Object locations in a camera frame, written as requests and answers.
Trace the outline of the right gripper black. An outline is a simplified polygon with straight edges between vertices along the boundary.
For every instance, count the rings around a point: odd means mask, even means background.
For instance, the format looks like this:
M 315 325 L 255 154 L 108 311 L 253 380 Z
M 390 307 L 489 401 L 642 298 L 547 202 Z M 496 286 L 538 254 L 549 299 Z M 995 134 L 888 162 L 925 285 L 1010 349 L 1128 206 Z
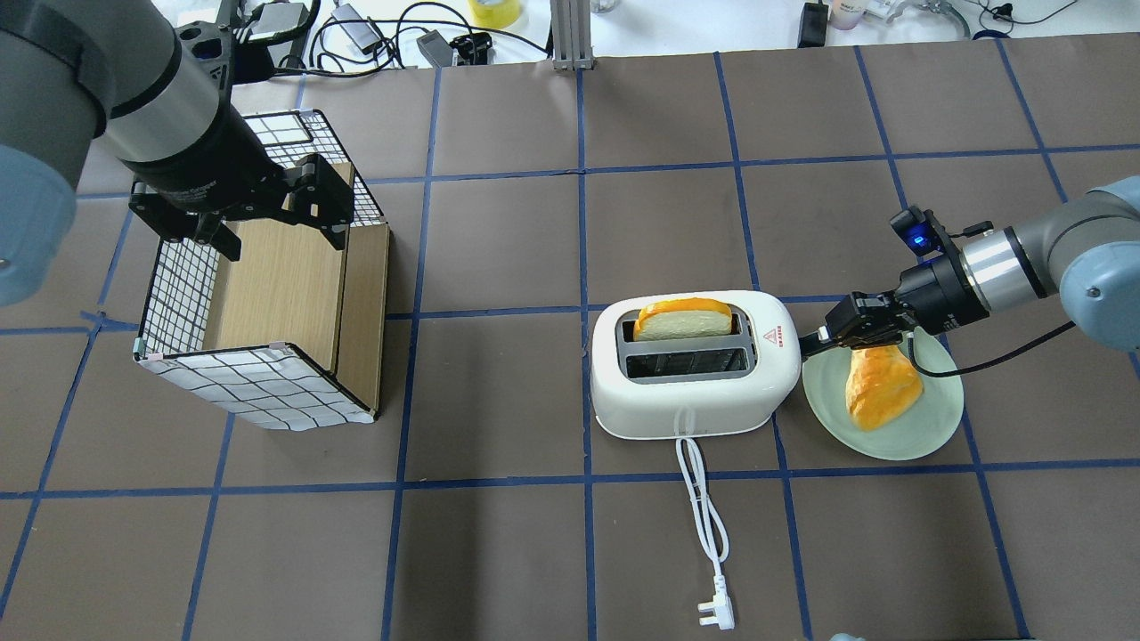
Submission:
M 826 313 L 819 332 L 798 336 L 803 360 L 837 346 L 863 349 L 899 344 L 903 334 L 922 328 L 939 336 L 985 320 L 990 309 L 953 258 L 935 258 L 899 274 L 899 285 L 876 293 L 852 292 Z

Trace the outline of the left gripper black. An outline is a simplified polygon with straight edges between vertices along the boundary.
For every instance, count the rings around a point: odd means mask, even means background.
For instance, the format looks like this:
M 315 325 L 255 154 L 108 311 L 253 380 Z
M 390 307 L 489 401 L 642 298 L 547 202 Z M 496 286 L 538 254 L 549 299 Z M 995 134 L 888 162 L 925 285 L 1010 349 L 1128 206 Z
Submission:
M 304 224 L 321 232 L 334 250 L 347 250 L 347 227 L 355 222 L 355 167 L 321 154 L 298 161 L 298 214 L 285 206 L 288 172 L 269 159 L 264 145 L 235 107 L 220 107 L 205 133 L 187 149 L 150 162 L 127 159 L 127 169 L 158 196 L 131 198 L 136 216 L 164 242 L 213 248 L 241 260 L 241 237 L 225 219 L 269 218 Z

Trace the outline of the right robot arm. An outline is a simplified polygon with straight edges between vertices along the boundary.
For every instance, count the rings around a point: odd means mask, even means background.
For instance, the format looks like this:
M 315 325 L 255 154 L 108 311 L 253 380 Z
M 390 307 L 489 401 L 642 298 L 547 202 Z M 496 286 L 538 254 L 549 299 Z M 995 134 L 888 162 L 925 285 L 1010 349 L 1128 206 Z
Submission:
M 823 324 L 799 340 L 803 360 L 837 348 L 899 344 L 917 328 L 940 336 L 1047 297 L 1059 297 L 1070 324 L 1098 344 L 1135 352 L 1135 177 L 1003 230 L 974 224 L 962 248 L 925 208 L 905 208 L 890 224 L 919 263 L 902 271 L 891 291 L 852 292 L 834 305 Z

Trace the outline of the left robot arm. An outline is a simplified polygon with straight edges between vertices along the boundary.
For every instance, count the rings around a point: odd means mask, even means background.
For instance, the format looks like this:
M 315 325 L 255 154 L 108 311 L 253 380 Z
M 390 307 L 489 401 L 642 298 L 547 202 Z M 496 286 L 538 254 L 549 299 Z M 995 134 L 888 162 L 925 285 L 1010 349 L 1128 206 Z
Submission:
M 347 246 L 353 187 L 317 154 L 272 162 L 233 107 L 233 86 L 274 78 L 239 5 L 219 21 L 168 23 L 150 1 L 5 1 L 1 178 L 3 305 L 44 284 L 75 216 L 91 143 L 135 175 L 129 206 L 166 242 L 241 259 L 228 224 L 304 224 Z

